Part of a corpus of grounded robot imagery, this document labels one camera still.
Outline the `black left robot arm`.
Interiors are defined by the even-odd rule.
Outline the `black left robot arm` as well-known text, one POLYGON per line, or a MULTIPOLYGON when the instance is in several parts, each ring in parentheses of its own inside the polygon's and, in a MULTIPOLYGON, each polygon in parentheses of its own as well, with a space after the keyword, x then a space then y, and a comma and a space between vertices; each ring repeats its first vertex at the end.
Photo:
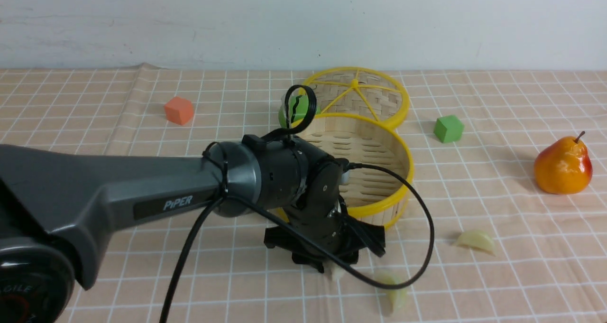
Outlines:
POLYGON ((385 254, 382 226, 349 216, 351 163, 297 137, 212 143, 201 157, 74 155, 1 146, 1 321, 53 323, 79 283, 97 280, 115 232, 209 206, 233 218, 281 208, 290 234, 264 244, 323 272, 321 248, 351 265, 385 254))

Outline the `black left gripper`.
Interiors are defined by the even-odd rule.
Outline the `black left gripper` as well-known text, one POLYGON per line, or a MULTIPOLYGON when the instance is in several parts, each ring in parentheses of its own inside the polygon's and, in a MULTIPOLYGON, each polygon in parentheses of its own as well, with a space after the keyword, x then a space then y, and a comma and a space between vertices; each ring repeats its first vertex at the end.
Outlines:
MULTIPOLYGON (((288 225, 348 265, 357 263, 359 251, 365 248, 381 258, 386 254, 385 228, 349 215, 340 194, 341 175, 342 167, 336 159, 326 159, 314 166, 305 193, 283 208, 288 225)), ((330 261, 325 255, 309 252, 291 252, 291 260, 320 274, 325 273, 325 265, 330 261)))

